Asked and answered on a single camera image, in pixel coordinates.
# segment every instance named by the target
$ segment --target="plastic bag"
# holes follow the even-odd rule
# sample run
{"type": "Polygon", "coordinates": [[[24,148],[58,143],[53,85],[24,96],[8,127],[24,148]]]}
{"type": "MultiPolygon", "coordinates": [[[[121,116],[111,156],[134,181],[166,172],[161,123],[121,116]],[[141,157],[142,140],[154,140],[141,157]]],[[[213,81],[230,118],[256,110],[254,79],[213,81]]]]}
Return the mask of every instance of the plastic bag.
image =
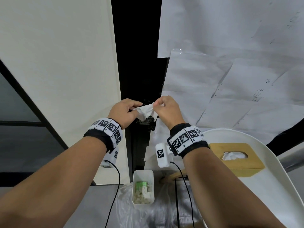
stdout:
{"type": "MultiPolygon", "coordinates": [[[[194,222],[202,220],[194,202],[189,183],[194,222]]],[[[116,197],[117,220],[121,228],[176,228],[177,213],[174,184],[154,185],[155,201],[148,210],[135,209],[132,203],[132,183],[125,184],[116,197]]],[[[189,195],[183,181],[177,181],[180,225],[192,224],[189,195]]]]}

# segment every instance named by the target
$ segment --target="white plastic container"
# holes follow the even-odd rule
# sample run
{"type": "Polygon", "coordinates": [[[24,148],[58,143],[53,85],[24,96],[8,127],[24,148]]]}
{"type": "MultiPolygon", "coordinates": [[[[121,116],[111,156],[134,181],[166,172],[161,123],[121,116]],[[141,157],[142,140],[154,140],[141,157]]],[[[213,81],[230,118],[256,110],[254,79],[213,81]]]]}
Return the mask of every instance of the white plastic container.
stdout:
{"type": "Polygon", "coordinates": [[[135,209],[148,209],[154,202],[154,174],[152,170],[136,170],[133,174],[133,188],[132,188],[132,203],[135,209]],[[135,187],[137,182],[147,182],[149,185],[149,192],[151,192],[151,203],[149,204],[135,204],[133,201],[135,194],[135,187]]]}

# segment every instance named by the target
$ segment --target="tissue box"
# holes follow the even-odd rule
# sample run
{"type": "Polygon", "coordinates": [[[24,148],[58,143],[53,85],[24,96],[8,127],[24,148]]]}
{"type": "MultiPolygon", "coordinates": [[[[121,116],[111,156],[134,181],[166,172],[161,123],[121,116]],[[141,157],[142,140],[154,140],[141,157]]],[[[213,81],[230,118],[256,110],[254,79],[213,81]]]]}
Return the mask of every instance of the tissue box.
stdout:
{"type": "Polygon", "coordinates": [[[247,143],[210,143],[211,150],[237,176],[251,177],[265,168],[263,162],[247,143]],[[226,160],[224,152],[242,152],[248,157],[244,159],[226,160]]]}

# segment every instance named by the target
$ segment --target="cable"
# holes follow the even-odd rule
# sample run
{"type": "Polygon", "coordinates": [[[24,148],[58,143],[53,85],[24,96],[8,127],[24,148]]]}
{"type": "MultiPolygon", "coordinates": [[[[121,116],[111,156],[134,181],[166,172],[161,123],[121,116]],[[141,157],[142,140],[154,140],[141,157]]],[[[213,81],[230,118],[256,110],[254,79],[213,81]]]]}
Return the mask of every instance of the cable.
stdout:
{"type": "Polygon", "coordinates": [[[181,172],[181,169],[178,167],[178,165],[177,165],[177,164],[175,164],[174,162],[170,162],[170,163],[172,163],[172,164],[176,165],[176,167],[179,169],[179,172],[181,173],[181,176],[183,177],[183,180],[184,180],[184,183],[185,183],[185,186],[186,186],[186,189],[187,189],[187,191],[188,191],[189,198],[190,198],[190,204],[191,204],[191,213],[192,213],[192,224],[193,224],[193,228],[195,228],[195,227],[194,227],[194,219],[193,219],[193,207],[192,207],[191,196],[190,196],[190,193],[189,193],[189,190],[188,190],[188,187],[187,187],[186,181],[185,181],[185,179],[184,179],[183,173],[181,172]]]}
{"type": "MultiPolygon", "coordinates": [[[[112,162],[110,162],[110,161],[108,161],[108,160],[105,160],[105,162],[109,162],[110,164],[112,164],[112,166],[114,166],[115,169],[116,169],[117,172],[118,172],[118,175],[119,175],[119,182],[118,182],[118,187],[117,187],[117,191],[116,191],[116,195],[117,195],[118,190],[119,190],[119,185],[120,185],[120,173],[119,173],[119,170],[117,169],[117,167],[116,167],[112,162]]],[[[111,208],[110,208],[110,211],[109,211],[109,215],[108,215],[108,219],[107,219],[107,222],[106,222],[106,224],[105,224],[105,228],[107,227],[107,224],[108,224],[108,221],[109,221],[109,217],[110,217],[110,213],[111,213],[113,204],[114,204],[115,199],[116,199],[116,195],[115,195],[114,200],[113,200],[113,202],[112,202],[112,205],[111,205],[111,208]]]]}

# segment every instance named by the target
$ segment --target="white tissue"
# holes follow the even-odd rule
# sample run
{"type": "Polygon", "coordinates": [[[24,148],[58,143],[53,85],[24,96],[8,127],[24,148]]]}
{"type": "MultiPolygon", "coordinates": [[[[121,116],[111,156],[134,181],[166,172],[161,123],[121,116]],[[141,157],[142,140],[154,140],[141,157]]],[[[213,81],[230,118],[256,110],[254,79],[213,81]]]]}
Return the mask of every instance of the white tissue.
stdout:
{"type": "Polygon", "coordinates": [[[135,196],[135,202],[134,202],[135,204],[151,203],[151,192],[148,191],[148,188],[146,186],[142,186],[142,188],[136,190],[134,196],[135,196]]]}
{"type": "Polygon", "coordinates": [[[224,152],[223,160],[235,160],[235,159],[243,159],[247,158],[248,156],[242,152],[224,152]]]}
{"type": "Polygon", "coordinates": [[[137,110],[139,112],[137,118],[141,121],[146,120],[146,118],[150,116],[152,116],[154,118],[154,121],[156,121],[158,116],[157,113],[153,110],[153,104],[137,107],[134,110],[137,110]]]}

